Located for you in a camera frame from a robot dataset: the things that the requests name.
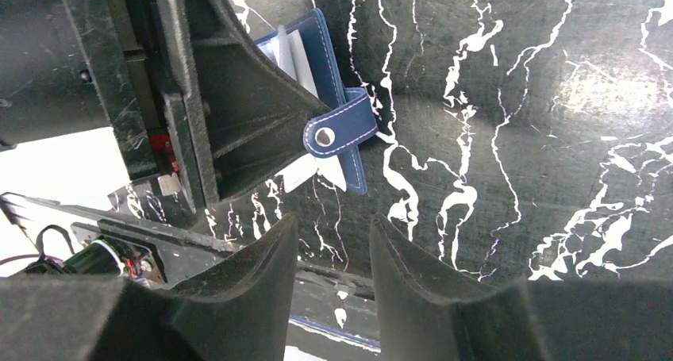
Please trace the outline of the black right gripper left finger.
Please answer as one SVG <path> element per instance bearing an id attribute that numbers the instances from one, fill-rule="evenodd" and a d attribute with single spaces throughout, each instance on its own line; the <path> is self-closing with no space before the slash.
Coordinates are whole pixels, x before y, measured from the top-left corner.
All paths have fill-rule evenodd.
<path id="1" fill-rule="evenodd" d="M 281 360 L 298 252 L 288 213 L 171 290 L 120 277 L 1 281 L 4 360 Z"/>

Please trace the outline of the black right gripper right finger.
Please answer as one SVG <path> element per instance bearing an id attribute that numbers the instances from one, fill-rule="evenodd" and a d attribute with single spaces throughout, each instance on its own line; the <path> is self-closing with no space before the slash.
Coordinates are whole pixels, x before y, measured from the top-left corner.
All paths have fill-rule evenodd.
<path id="1" fill-rule="evenodd" d="M 668 281 L 529 281 L 494 288 L 409 241 L 370 227 L 385 360 L 669 360 Z"/>

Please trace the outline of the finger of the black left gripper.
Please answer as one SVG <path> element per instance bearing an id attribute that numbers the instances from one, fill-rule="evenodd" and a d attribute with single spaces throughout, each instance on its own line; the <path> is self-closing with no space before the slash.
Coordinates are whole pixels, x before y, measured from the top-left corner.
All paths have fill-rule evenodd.
<path id="1" fill-rule="evenodd" d="M 183 190 L 239 198 L 305 150 L 328 106 L 253 43 L 229 0 L 156 0 L 167 76 L 161 92 Z"/>

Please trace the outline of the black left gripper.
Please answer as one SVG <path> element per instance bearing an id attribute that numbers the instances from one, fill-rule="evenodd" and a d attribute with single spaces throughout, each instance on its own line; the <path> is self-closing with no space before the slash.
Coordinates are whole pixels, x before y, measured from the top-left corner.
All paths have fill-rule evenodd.
<path id="1" fill-rule="evenodd" d="M 175 173 L 206 205 L 172 60 L 181 0 L 1 0 L 1 148 L 109 127 L 132 180 Z"/>

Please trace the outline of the blue leather card holder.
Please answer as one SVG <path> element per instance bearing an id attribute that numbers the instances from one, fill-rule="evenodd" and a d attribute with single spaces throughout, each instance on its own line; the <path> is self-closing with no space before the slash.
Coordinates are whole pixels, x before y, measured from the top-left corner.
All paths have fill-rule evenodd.
<path id="1" fill-rule="evenodd" d="M 302 131 L 305 154 L 279 171 L 289 193 L 314 175 L 342 191 L 367 192 L 359 146 L 378 125 L 363 87 L 342 81 L 324 14 L 318 8 L 256 40 L 257 47 L 292 79 L 329 107 Z"/>

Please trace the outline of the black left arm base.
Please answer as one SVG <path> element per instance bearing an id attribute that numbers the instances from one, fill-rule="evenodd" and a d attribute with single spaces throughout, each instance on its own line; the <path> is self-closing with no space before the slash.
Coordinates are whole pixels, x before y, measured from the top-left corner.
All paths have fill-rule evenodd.
<path id="1" fill-rule="evenodd" d="M 20 194 L 2 194 L 1 211 L 37 250 L 20 275 L 118 276 L 168 290 L 239 250 L 168 224 Z"/>

